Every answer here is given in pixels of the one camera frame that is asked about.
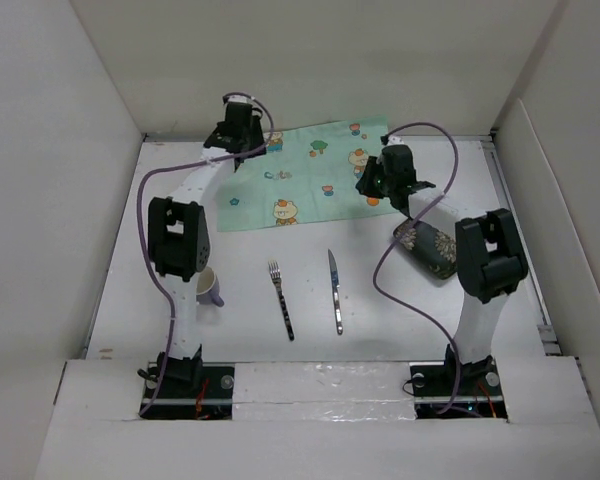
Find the green cartoon print cloth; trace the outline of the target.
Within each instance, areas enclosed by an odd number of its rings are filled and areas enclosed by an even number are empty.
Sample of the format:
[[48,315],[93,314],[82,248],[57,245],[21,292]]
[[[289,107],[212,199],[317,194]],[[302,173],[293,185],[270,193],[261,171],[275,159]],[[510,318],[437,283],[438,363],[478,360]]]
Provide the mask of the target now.
[[388,132],[384,116],[276,131],[266,154],[245,161],[216,195],[220,232],[385,215],[387,200],[356,190]]

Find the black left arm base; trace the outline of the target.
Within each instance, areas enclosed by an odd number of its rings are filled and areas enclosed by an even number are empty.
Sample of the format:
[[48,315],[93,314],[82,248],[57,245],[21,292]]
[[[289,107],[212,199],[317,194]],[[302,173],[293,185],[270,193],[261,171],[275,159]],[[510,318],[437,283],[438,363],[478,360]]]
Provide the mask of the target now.
[[167,358],[161,352],[146,369],[139,417],[146,420],[231,420],[236,365],[193,358]]

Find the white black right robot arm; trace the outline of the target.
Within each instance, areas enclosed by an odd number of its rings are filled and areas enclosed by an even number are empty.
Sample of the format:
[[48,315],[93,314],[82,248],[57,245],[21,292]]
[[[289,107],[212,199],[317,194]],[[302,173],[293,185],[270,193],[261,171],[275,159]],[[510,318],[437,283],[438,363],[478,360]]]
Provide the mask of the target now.
[[451,392],[466,393],[478,382],[475,366],[491,356],[509,296],[528,275],[513,213],[505,208],[471,208],[433,183],[419,180],[413,153],[404,144],[386,146],[379,156],[371,156],[356,189],[366,197],[389,200],[406,217],[422,220],[454,240],[464,300],[451,344],[456,361],[442,369],[442,381]]

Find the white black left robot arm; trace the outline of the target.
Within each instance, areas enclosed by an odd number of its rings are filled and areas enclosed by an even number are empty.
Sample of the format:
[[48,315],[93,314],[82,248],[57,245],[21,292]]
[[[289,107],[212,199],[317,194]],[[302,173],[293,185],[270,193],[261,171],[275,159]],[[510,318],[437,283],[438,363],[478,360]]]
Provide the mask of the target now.
[[240,163],[266,153],[261,118],[268,110],[255,97],[231,92],[223,97],[224,119],[203,143],[194,163],[156,169],[159,173],[188,170],[190,174],[172,193],[149,202],[146,254],[151,274],[169,302],[169,343],[157,360],[159,376],[181,396],[202,387],[202,337],[197,324],[197,282],[211,256],[205,208],[220,185]]

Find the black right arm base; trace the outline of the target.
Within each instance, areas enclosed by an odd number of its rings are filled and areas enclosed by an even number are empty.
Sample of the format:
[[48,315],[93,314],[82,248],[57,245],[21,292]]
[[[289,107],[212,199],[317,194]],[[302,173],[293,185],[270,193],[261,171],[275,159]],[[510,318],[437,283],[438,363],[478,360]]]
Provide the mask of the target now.
[[444,360],[410,362],[409,378],[402,390],[413,399],[417,420],[508,418],[492,355],[456,368],[448,346]]

